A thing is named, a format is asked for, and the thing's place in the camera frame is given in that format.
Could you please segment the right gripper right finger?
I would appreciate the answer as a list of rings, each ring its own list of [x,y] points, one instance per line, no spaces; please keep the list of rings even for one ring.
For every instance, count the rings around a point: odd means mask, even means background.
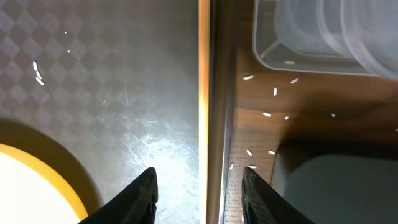
[[[245,224],[314,224],[250,167],[243,170],[241,190]]]

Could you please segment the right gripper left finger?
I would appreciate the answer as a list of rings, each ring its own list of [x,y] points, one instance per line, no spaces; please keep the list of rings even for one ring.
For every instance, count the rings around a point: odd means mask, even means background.
[[[157,174],[150,167],[79,224],[154,224],[157,201]]]

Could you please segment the yellow plate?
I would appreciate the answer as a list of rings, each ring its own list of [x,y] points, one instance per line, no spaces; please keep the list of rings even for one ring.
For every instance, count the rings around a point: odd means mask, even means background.
[[[78,194],[57,171],[1,145],[1,223],[79,223],[87,217]]]

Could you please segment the wooden chopstick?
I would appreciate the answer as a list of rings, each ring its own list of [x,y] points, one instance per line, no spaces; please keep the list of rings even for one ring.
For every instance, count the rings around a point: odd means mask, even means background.
[[[206,224],[208,191],[208,122],[210,88],[211,1],[198,1],[198,158],[200,224]]]

